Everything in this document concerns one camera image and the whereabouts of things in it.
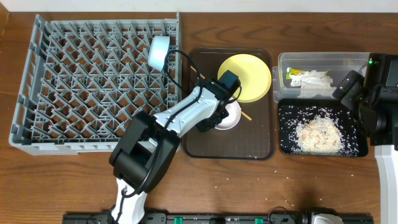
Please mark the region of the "white tissue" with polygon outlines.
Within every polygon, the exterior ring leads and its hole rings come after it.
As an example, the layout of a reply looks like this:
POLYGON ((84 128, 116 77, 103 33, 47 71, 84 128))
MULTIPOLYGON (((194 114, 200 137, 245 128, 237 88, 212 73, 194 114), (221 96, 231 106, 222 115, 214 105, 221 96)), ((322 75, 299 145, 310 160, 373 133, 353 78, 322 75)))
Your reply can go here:
POLYGON ((327 71, 318 72, 316 70, 303 70, 300 75, 292 75, 290 82, 292 87, 300 88, 299 98, 313 98, 317 95, 331 98, 336 90, 336 87, 332 84, 333 79, 327 71))

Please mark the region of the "blue bowl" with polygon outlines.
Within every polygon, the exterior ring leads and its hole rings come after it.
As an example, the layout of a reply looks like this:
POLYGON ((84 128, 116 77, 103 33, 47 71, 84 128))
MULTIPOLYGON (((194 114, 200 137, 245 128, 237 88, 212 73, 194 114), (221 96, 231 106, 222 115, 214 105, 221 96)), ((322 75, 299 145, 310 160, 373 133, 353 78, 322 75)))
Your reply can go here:
POLYGON ((150 45, 148 64, 155 70, 162 71, 165 58, 169 51, 170 37, 169 36, 154 36, 150 45))

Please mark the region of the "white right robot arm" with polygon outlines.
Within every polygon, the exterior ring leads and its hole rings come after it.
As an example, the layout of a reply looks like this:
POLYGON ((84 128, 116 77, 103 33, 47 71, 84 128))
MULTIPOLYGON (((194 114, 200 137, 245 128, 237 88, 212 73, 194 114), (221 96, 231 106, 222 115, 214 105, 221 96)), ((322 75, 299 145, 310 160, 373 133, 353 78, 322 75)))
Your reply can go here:
POLYGON ((333 97, 354 114, 374 146, 381 223, 397 224, 397 55, 370 53, 365 76, 351 71, 333 97))

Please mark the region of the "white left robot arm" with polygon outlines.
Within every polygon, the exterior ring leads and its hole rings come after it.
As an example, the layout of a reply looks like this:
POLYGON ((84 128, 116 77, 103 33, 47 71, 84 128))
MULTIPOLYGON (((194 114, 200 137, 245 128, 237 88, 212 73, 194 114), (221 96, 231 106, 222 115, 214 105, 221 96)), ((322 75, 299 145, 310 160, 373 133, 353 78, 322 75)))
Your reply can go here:
POLYGON ((198 85, 171 109, 136 114, 110 155, 118 196, 110 216, 113 223, 139 223, 147 194, 167 172, 182 137, 192 128, 205 132, 228 116, 226 105, 240 90, 237 75, 226 71, 217 80, 198 85))

